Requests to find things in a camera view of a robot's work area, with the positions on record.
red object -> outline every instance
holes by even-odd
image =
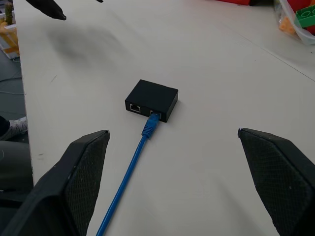
[[[251,0],[219,0],[219,1],[225,1],[235,4],[241,4],[241,5],[249,5]]]
[[[310,6],[311,0],[287,0],[294,12]]]
[[[306,28],[311,34],[315,35],[315,26],[309,26]]]

plastic bag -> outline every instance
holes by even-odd
[[[315,44],[315,36],[306,29],[303,29],[299,22],[295,20],[295,13],[287,0],[275,0],[275,11],[279,20],[280,30],[294,37],[297,34],[306,45]]]

table surface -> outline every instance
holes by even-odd
[[[276,236],[240,140],[247,127],[315,161],[315,48],[280,32],[271,7],[213,0],[58,1],[53,20],[15,1],[34,180],[77,138],[109,129],[94,236],[146,117],[139,79],[179,89],[147,143],[109,236]]]

ethernet adapter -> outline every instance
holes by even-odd
[[[125,100],[126,110],[149,117],[160,114],[167,122],[178,99],[178,89],[140,80]]]

wire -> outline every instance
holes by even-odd
[[[1,83],[1,82],[4,82],[4,81],[8,81],[8,80],[21,80],[21,79],[22,79],[22,77],[8,78],[8,79],[0,80],[0,83]]]
[[[8,78],[8,79],[4,79],[4,80],[0,80],[0,83],[1,82],[5,82],[5,81],[8,81],[8,80],[20,80],[22,79],[22,77],[16,77],[16,78]],[[13,92],[6,92],[6,91],[0,91],[0,93],[4,93],[4,94],[10,94],[10,95],[24,95],[24,93],[13,93]]]
[[[0,93],[11,94],[11,95],[24,95],[24,93],[13,93],[13,92],[6,92],[6,91],[0,91]]]
[[[124,179],[122,181],[122,183],[120,184],[119,186],[119,189],[117,190],[117,193],[110,205],[110,207],[108,208],[107,210],[107,213],[97,231],[97,234],[96,236],[103,236],[109,223],[110,223],[110,220],[112,219],[114,213],[115,213],[115,210],[119,204],[119,201],[124,193],[124,190],[130,180],[130,177],[132,175],[132,172],[137,164],[137,161],[139,159],[139,156],[140,156],[140,153],[141,153],[141,150],[144,146],[144,144],[146,143],[146,141],[151,137],[151,135],[153,134],[153,132],[155,131],[156,127],[157,127],[157,124],[158,124],[158,120],[159,120],[159,117],[160,117],[160,114],[152,114],[150,115],[146,125],[144,126],[143,128],[143,131],[142,131],[142,138],[138,144],[138,147],[136,149],[136,152],[134,153],[133,155],[133,158],[129,164],[129,167],[126,171],[126,174],[124,176]]]
[[[21,62],[21,59],[20,60],[15,60],[16,58],[13,58],[13,62]]]

